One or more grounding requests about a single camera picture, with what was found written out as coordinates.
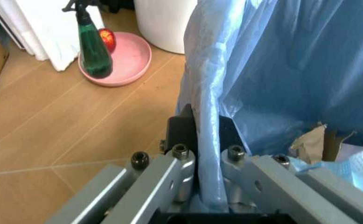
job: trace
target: green spray bottle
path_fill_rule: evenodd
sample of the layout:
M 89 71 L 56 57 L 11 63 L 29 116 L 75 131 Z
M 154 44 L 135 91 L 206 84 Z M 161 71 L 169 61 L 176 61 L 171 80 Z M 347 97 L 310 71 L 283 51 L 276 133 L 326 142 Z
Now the green spray bottle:
M 82 68 L 92 78 L 105 78 L 112 72 L 112 58 L 86 11 L 88 5 L 99 5 L 99 1 L 70 0 L 63 8 L 63 12 L 76 11 L 77 13 Z

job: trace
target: pink dish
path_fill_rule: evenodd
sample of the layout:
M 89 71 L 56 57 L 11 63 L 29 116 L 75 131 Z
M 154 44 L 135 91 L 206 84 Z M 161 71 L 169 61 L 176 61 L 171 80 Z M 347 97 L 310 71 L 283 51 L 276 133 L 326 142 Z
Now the pink dish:
M 112 73 L 105 78 L 92 78 L 81 67 L 79 69 L 90 81 L 103 86 L 122 86 L 136 81 L 144 75 L 151 62 L 150 45 L 141 37 L 125 32 L 114 32 L 117 46 L 111 53 Z

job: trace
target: red apple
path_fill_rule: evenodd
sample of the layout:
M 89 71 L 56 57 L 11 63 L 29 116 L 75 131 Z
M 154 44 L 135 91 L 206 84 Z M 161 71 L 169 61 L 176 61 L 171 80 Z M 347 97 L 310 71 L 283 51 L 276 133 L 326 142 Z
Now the red apple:
M 106 45 L 108 51 L 112 53 L 117 46 L 117 41 L 115 39 L 114 33 L 106 28 L 99 29 L 98 33 L 100 34 L 101 39 L 103 40 L 104 44 Z

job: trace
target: white container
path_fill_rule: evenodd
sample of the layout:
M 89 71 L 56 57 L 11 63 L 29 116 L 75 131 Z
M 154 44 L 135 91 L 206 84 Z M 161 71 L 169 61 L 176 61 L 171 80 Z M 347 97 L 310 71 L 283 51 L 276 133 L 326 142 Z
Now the white container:
M 184 54 L 184 31 L 197 0 L 134 0 L 141 34 L 155 46 Z

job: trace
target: bolt head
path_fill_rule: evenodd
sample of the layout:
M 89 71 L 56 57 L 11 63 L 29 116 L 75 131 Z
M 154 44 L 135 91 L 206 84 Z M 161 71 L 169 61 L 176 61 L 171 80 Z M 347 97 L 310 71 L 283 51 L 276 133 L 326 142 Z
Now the bolt head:
M 232 145 L 227 148 L 227 156 L 232 161 L 239 161 L 245 156 L 245 150 L 242 146 Z
M 188 148 L 184 144 L 176 144 L 172 147 L 172 156 L 179 159 L 185 160 L 188 158 Z
M 285 169 L 289 168 L 289 158 L 288 156 L 284 155 L 284 154 L 277 154 L 277 155 L 273 155 L 272 158 L 278 162 L 281 166 L 285 167 Z
M 136 152 L 132 155 L 130 162 L 132 163 L 132 167 L 135 169 L 145 169 L 149 161 L 148 154 L 145 152 Z
M 166 144 L 165 140 L 160 141 L 160 152 L 161 153 L 165 152 L 165 144 Z

